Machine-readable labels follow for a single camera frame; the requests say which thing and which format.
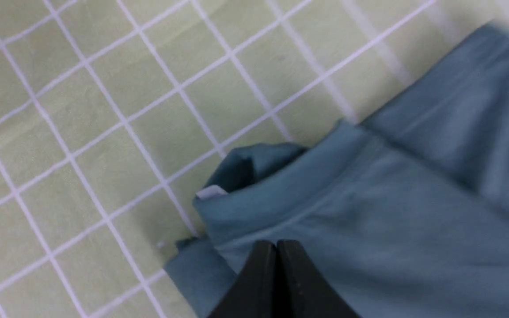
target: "folded fabric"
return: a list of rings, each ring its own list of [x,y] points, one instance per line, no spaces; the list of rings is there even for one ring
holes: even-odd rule
[[[363,125],[390,145],[341,124],[283,170],[196,203],[220,253],[238,271],[254,239],[299,239],[363,316],[509,316],[509,37],[476,31]],[[231,153],[210,184],[257,175],[238,164],[249,152],[264,161]],[[167,272],[198,272],[188,256]],[[200,317],[217,304],[172,279]]]

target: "garment tag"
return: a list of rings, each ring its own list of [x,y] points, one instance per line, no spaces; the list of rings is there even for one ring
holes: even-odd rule
[[[218,185],[210,185],[196,193],[196,197],[200,200],[209,199],[210,197],[220,197],[228,194],[227,191],[221,189]]]

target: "green cutting mat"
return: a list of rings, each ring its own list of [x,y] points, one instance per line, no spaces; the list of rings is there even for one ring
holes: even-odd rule
[[[0,316],[193,316],[162,270],[233,147],[313,145],[509,0],[0,0]]]

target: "teal cloth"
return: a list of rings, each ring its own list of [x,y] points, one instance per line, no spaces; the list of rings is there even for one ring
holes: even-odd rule
[[[477,30],[313,149],[232,151],[212,184],[230,194],[195,205],[213,242],[203,256],[226,273],[220,295],[255,240],[297,239],[364,317],[509,317],[509,36]],[[195,255],[168,274],[198,272]],[[217,304],[174,281],[200,317]]]

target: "fabric fold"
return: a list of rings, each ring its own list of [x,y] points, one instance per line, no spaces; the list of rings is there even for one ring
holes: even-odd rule
[[[272,149],[265,167],[277,151],[280,169],[196,201],[215,247],[204,251],[222,256],[211,270],[234,275],[257,239],[297,239],[362,316],[509,317],[505,32],[475,31],[361,127],[340,123],[292,161]],[[208,184],[233,178],[230,162]],[[190,256],[168,274],[197,272]],[[174,282],[198,314],[215,306]]]

